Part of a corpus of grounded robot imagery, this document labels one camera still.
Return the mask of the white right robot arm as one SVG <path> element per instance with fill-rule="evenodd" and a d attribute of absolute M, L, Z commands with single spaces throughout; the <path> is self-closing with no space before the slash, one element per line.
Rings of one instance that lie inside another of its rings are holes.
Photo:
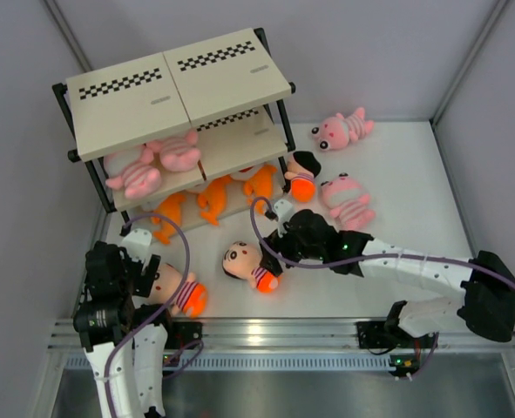
<path fill-rule="evenodd" d="M 259 238 L 273 268 L 281 263 L 326 267 L 341 275 L 390 280 L 436 295 L 392 305 L 384 332 L 394 345 L 460 324 L 495 342 L 508 342 L 515 335 L 515 277 L 495 253 L 481 251 L 466 259 L 418 253 L 368 233 L 337 230 L 309 209 L 273 218 L 277 229 Z"/>

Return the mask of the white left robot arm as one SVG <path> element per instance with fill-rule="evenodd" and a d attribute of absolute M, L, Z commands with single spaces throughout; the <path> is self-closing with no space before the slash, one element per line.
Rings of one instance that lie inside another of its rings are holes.
<path fill-rule="evenodd" d="M 103 241 L 85 255 L 85 300 L 73 317 L 104 417 L 164 417 L 162 354 L 174 325 L 156 306 L 135 307 L 157 278 L 160 258 Z"/>

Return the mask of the boy doll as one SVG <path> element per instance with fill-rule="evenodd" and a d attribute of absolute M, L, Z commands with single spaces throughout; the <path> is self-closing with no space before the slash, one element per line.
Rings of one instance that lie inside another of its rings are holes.
<path fill-rule="evenodd" d="M 148 305 L 163 305 L 173 295 L 171 315 L 184 314 L 188 318 L 201 316 L 208 299 L 207 288 L 196 280 L 194 273 L 189 273 L 182 281 L 182 273 L 169 264 L 162 264 L 156 274 L 146 302 Z"/>
<path fill-rule="evenodd" d="M 288 181 L 289 193 L 299 203 L 308 203 L 316 191 L 315 180 L 322 170 L 321 163 L 313 152 L 296 151 L 288 158 L 284 178 Z"/>

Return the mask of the boy doll table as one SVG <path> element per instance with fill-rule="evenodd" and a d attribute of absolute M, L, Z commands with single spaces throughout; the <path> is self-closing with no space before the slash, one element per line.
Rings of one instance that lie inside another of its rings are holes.
<path fill-rule="evenodd" d="M 223 255 L 222 269 L 229 277 L 245 280 L 261 293 L 272 293 L 280 285 L 281 277 L 262 266 L 262 260 L 261 250 L 256 246 L 235 241 Z"/>

